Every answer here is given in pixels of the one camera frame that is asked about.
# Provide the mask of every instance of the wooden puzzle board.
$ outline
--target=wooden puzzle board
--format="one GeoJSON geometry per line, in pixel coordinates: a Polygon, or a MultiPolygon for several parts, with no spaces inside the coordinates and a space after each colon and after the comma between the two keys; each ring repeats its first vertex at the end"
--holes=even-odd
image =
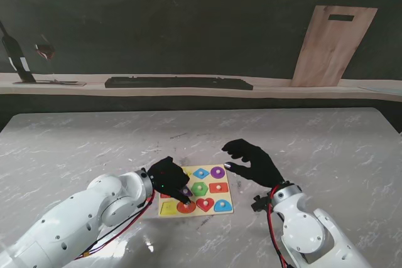
{"type": "Polygon", "coordinates": [[[192,201],[185,207],[182,202],[159,194],[159,217],[196,217],[233,213],[232,196],[223,164],[211,166],[184,166],[190,177],[185,191],[192,201]]]}

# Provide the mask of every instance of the marble tabletop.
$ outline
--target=marble tabletop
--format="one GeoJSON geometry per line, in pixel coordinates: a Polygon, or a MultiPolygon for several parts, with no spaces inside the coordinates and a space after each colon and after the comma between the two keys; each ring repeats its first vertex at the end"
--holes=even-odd
{"type": "MultiPolygon", "coordinates": [[[[373,267],[402,266],[401,136],[375,109],[267,109],[22,114],[0,134],[0,238],[11,245],[51,207],[102,173],[123,174],[172,156],[222,164],[244,138],[329,212],[373,267]]],[[[229,175],[230,215],[158,218],[157,203],[98,254],[67,267],[280,267],[267,189],[229,175]]],[[[280,232],[280,220],[274,217],[280,232]]]]}

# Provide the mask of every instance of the dark gray wall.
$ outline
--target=dark gray wall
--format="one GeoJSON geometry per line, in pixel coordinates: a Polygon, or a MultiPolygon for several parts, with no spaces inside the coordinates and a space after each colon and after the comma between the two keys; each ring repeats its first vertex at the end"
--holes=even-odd
{"type": "MultiPolygon", "coordinates": [[[[292,78],[318,4],[379,8],[344,78],[402,80],[401,0],[0,0],[0,20],[36,73],[292,78]]],[[[0,72],[13,72],[3,48],[0,72]]]]}

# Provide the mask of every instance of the black glove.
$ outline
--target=black glove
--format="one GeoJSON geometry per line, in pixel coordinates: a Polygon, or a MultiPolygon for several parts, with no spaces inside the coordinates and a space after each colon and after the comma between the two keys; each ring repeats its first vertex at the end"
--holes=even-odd
{"type": "Polygon", "coordinates": [[[190,203],[189,197],[180,191],[190,178],[183,172],[181,167],[173,163],[172,157],[168,156],[153,164],[147,173],[156,191],[169,195],[184,204],[190,203]]]}
{"type": "Polygon", "coordinates": [[[232,155],[233,159],[242,158],[241,161],[246,163],[250,161],[251,166],[247,168],[236,163],[225,163],[225,168],[245,179],[253,180],[259,185],[267,188],[273,188],[284,182],[284,179],[272,162],[270,156],[266,154],[260,147],[253,146],[244,139],[236,139],[229,141],[222,151],[232,155]]]}

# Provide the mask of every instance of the red cable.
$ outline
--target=red cable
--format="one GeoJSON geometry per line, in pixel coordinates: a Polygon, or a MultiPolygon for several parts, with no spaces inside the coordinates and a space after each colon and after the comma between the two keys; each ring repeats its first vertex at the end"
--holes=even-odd
{"type": "MultiPolygon", "coordinates": [[[[271,200],[272,200],[272,198],[274,197],[274,194],[275,194],[276,190],[277,190],[279,187],[280,187],[280,186],[277,185],[277,186],[275,186],[275,187],[271,190],[271,195],[270,195],[271,200]]],[[[274,243],[274,248],[275,248],[275,250],[279,251],[279,247],[278,247],[278,244],[276,243],[276,239],[275,239],[274,231],[273,231],[273,227],[272,227],[272,220],[271,220],[271,214],[272,214],[272,212],[273,212],[273,207],[272,207],[272,204],[270,203],[270,204],[268,205],[268,227],[269,227],[269,229],[271,230],[271,233],[273,234],[273,236],[272,236],[272,241],[273,241],[273,243],[274,243]]],[[[282,261],[283,267],[287,267],[288,264],[286,263],[286,260],[285,260],[285,258],[282,256],[282,254],[280,254],[280,260],[282,261]]]]}

